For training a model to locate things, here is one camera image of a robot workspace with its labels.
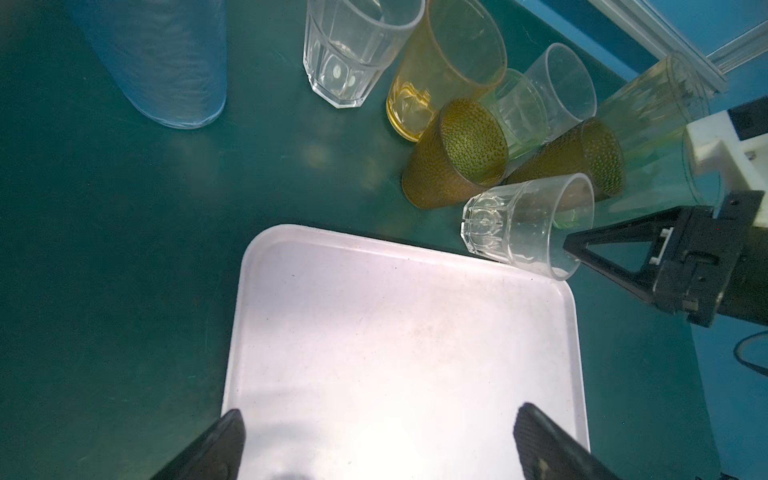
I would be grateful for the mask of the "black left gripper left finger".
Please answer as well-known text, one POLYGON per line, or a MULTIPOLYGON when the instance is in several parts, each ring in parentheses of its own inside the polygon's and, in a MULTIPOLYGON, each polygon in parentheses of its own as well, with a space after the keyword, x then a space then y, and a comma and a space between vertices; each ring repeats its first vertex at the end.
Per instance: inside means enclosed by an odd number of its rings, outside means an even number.
POLYGON ((151 479, 236 479, 245 440, 241 411, 231 409, 151 479))

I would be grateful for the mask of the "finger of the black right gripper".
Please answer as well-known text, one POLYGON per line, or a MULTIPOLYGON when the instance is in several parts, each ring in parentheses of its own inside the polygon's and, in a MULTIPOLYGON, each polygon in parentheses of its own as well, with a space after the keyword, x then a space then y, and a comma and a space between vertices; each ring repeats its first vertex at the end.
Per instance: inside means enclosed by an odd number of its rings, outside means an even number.
POLYGON ((566 236, 563 249, 646 303, 656 301, 655 287, 664 256, 674 242, 682 207, 566 236))

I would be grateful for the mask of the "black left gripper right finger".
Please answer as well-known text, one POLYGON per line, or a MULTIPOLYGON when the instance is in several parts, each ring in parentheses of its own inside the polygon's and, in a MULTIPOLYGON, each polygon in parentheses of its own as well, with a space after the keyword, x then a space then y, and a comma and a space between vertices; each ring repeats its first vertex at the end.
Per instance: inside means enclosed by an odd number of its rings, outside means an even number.
POLYGON ((532 403, 518 410, 513 436, 527 480, 619 480, 603 463, 532 403))

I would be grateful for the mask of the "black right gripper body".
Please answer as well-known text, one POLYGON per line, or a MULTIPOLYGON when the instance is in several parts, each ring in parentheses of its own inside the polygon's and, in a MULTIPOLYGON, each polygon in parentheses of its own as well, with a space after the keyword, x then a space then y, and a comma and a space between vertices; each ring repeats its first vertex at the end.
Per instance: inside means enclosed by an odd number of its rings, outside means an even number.
POLYGON ((678 206, 656 214, 672 233, 653 282, 653 305, 710 327, 720 314, 767 324, 767 228, 756 220, 763 191, 728 194, 718 215, 707 206, 678 206))

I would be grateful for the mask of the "lilac plastic tray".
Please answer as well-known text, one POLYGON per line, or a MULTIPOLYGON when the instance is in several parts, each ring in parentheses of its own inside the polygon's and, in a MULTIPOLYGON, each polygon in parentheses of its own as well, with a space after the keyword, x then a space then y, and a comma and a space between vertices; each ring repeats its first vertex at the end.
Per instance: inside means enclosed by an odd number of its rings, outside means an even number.
POLYGON ((568 284, 299 225, 241 263, 222 407, 243 479, 519 479, 533 403, 589 444, 568 284))

